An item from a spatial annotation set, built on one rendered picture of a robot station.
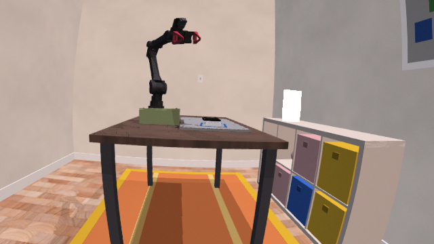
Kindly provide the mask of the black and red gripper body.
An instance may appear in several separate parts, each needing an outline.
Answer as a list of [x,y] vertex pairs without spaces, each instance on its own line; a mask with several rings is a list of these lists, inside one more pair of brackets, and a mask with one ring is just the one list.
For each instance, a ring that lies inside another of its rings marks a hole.
[[[193,36],[193,31],[177,31],[178,33],[180,33],[183,37],[185,41],[181,41],[178,44],[185,44],[185,43],[192,43],[191,40],[191,36]],[[178,36],[178,40],[181,40],[181,38]]]

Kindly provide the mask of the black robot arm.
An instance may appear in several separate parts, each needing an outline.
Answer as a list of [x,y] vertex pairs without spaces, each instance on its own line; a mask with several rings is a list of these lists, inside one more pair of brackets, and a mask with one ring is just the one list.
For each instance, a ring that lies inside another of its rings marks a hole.
[[[173,27],[170,30],[164,32],[162,36],[156,40],[148,41],[146,46],[148,47],[146,56],[149,59],[151,77],[152,80],[149,82],[149,92],[152,94],[149,108],[164,108],[162,95],[167,92],[167,83],[161,80],[159,75],[159,69],[157,65],[157,52],[159,48],[161,49],[166,43],[172,42],[173,31],[187,31],[183,30],[187,23],[186,18],[176,18],[174,19]],[[157,91],[158,90],[158,91]]]

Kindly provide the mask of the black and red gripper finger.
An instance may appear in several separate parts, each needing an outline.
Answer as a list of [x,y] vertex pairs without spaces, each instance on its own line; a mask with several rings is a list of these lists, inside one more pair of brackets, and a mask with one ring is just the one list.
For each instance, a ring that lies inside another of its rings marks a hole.
[[[197,40],[197,37],[199,38]],[[201,37],[198,35],[198,32],[193,33],[193,44],[197,44],[201,40]]]
[[[178,36],[181,38],[181,40],[178,40]],[[173,37],[172,37],[172,44],[176,45],[178,43],[180,43],[181,41],[184,41],[184,37],[178,33],[177,31],[173,32]]]

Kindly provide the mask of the white well plate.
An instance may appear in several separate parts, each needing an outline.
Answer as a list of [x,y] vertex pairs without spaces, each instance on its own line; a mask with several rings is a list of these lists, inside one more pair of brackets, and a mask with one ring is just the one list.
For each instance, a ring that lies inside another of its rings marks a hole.
[[207,121],[206,122],[206,126],[218,126],[218,127],[221,127],[221,123],[220,122],[214,122],[214,121]]

